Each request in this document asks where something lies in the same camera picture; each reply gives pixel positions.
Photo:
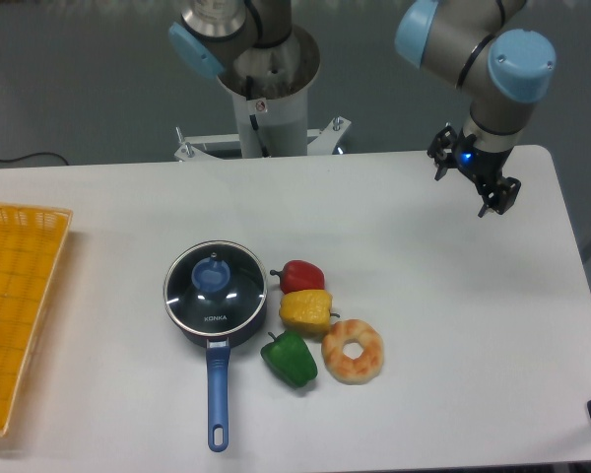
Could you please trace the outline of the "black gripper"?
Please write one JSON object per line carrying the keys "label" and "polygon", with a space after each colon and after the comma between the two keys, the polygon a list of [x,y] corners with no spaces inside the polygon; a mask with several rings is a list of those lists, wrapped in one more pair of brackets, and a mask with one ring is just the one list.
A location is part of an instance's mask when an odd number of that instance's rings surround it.
{"label": "black gripper", "polygon": [[476,185],[483,201],[478,216],[483,218],[487,212],[503,215],[516,201],[521,181],[502,174],[512,149],[512,134],[493,133],[479,125],[464,125],[457,140],[456,131],[447,123],[435,134],[427,155],[436,167],[436,181],[458,165]]}

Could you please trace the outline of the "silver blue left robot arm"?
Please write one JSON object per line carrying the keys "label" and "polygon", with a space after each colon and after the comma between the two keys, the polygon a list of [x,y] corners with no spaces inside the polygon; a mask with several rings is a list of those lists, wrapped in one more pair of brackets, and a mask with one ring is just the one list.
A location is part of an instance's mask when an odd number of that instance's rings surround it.
{"label": "silver blue left robot arm", "polygon": [[[395,35],[401,56],[471,96],[464,127],[443,128],[427,152],[439,174],[458,169],[484,209],[499,214],[521,187],[502,169],[531,108],[527,35],[504,29],[521,8],[519,1],[417,1]],[[232,93],[244,156],[307,152],[307,88],[320,54],[293,23],[290,2],[190,1],[168,37],[183,62]]]}

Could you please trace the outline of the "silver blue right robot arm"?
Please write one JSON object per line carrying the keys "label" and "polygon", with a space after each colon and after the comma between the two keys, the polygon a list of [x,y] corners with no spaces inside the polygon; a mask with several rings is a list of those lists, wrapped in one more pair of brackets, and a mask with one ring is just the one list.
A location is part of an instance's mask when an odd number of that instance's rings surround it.
{"label": "silver blue right robot arm", "polygon": [[470,100],[459,132],[436,142],[437,173],[457,168],[484,197],[512,196],[520,182],[502,173],[556,69],[543,35],[507,30],[522,1],[416,1],[397,28],[397,53]]}

